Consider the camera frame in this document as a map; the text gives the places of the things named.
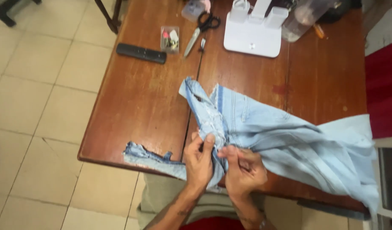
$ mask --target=denim fabric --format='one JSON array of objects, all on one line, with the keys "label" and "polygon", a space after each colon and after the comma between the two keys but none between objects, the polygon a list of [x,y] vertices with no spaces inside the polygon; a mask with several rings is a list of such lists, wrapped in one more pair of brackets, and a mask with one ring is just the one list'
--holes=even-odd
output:
[{"label": "denim fabric", "polygon": [[[228,169],[217,150],[228,144],[262,155],[271,172],[336,195],[361,201],[371,213],[378,206],[372,160],[376,159],[369,115],[315,126],[301,118],[217,85],[208,97],[197,81],[186,78],[179,93],[188,100],[200,137],[216,136],[212,152],[214,187]],[[129,142],[124,159],[186,180],[183,163],[148,152]]]}]

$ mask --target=man's right hand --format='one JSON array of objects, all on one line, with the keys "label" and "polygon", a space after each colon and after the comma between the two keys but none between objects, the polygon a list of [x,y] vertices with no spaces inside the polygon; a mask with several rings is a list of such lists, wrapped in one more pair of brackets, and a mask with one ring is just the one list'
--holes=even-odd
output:
[{"label": "man's right hand", "polygon": [[229,163],[226,188],[231,200],[246,199],[254,189],[267,182],[267,170],[260,154],[229,145],[219,150],[218,156],[226,157]]}]

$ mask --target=man's left hand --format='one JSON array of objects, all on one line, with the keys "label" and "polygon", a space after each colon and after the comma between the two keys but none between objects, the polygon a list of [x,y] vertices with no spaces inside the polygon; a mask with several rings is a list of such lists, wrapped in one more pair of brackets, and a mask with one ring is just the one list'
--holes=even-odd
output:
[{"label": "man's left hand", "polygon": [[192,133],[192,143],[184,149],[186,163],[187,186],[190,191],[198,195],[204,192],[213,176],[213,165],[211,163],[211,152],[213,150],[215,137],[209,133],[204,142],[198,132]]}]

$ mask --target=hand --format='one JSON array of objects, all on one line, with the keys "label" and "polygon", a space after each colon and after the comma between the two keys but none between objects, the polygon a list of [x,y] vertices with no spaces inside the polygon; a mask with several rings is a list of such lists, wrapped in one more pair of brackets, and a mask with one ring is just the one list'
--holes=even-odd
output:
[{"label": "hand", "polygon": [[258,153],[229,145],[219,150],[218,157],[226,157],[229,163],[226,188],[231,200],[248,198],[254,189],[268,180],[267,170]]},{"label": "hand", "polygon": [[214,141],[214,135],[209,133],[203,143],[199,134],[194,132],[192,133],[192,143],[184,149],[187,186],[190,187],[190,191],[195,191],[199,195],[204,192],[213,176],[211,151]]}]

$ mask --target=red cloth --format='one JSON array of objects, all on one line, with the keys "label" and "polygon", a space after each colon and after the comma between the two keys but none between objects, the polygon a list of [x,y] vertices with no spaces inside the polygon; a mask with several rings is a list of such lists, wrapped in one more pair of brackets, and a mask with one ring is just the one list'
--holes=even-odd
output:
[{"label": "red cloth", "polygon": [[200,219],[188,225],[182,226],[180,230],[244,230],[239,220],[225,217],[210,217]]},{"label": "red cloth", "polygon": [[392,44],[367,56],[365,70],[373,138],[392,137]]}]

